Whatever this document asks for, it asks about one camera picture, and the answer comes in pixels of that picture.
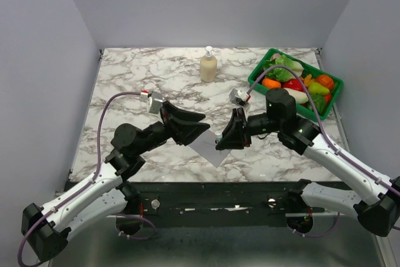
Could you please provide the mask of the green white glue stick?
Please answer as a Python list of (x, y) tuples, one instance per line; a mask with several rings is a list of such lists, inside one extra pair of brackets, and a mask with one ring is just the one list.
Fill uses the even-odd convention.
[(222, 140), (222, 138), (223, 138), (223, 134), (222, 133), (223, 133), (222, 131), (216, 131), (215, 132), (215, 135), (216, 135), (215, 142), (216, 142), (216, 144), (218, 144), (218, 142), (220, 142), (220, 140)]

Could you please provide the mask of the grey envelope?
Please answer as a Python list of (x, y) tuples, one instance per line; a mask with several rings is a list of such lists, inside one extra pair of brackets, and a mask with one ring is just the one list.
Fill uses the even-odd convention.
[(189, 147), (217, 168), (228, 157), (231, 150), (216, 150), (216, 139), (217, 136), (212, 131), (207, 130), (193, 141)]

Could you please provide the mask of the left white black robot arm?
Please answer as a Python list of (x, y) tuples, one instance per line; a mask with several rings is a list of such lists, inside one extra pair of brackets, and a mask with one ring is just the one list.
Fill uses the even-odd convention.
[(128, 180), (145, 164), (142, 154), (173, 139), (187, 146), (210, 125), (203, 113), (180, 109), (169, 101), (158, 105), (161, 118), (145, 129), (123, 123), (114, 132), (113, 149), (95, 172), (52, 201), (34, 203), (22, 212), (22, 244), (29, 244), (39, 263), (56, 257), (80, 225), (109, 214), (131, 214), (140, 207), (139, 191)]

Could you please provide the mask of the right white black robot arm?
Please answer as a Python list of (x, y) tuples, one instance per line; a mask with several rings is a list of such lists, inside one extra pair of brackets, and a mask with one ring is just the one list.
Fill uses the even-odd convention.
[(324, 188), (300, 181), (287, 197), (293, 211), (317, 207), (342, 213), (381, 237), (394, 229), (399, 219), (399, 178), (373, 170), (339, 147), (321, 126), (298, 116), (295, 98), (283, 88), (266, 93), (265, 113), (246, 116), (242, 108), (233, 109), (216, 149), (244, 149), (251, 145), (252, 136), (269, 133), (277, 133), (285, 147), (324, 166), (350, 188)]

